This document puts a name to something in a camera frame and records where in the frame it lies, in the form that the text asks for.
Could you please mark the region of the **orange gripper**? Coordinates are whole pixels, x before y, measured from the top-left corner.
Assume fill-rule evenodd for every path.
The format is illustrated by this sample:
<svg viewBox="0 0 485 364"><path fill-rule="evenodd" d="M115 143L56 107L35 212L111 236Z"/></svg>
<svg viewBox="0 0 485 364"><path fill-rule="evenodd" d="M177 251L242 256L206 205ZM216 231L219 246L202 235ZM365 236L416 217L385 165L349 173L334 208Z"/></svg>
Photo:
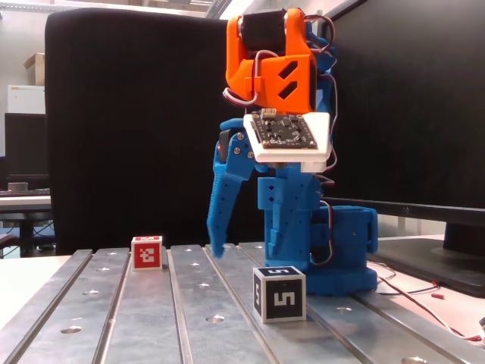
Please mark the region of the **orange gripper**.
<svg viewBox="0 0 485 364"><path fill-rule="evenodd" d="M302 10L265 11L228 21L225 98L232 103L283 113L314 111L316 73Z"/></svg>

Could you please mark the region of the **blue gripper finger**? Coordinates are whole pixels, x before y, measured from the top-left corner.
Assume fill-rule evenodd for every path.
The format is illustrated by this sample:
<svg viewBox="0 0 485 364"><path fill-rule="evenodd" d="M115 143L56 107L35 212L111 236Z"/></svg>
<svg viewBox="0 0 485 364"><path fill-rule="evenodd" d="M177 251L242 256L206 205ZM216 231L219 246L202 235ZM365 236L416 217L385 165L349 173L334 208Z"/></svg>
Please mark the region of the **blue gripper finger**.
<svg viewBox="0 0 485 364"><path fill-rule="evenodd" d="M224 254L227 229L240 188L255 169L255 157L243 119L224 121L220 128L214 151L214 180L207 218L212 252L217 258Z"/></svg>
<svg viewBox="0 0 485 364"><path fill-rule="evenodd" d="M267 260L282 260L280 253L285 236L302 200L301 176L299 168L284 168L277 170L276 177L271 179L271 217L268 219L271 227L265 241Z"/></svg>

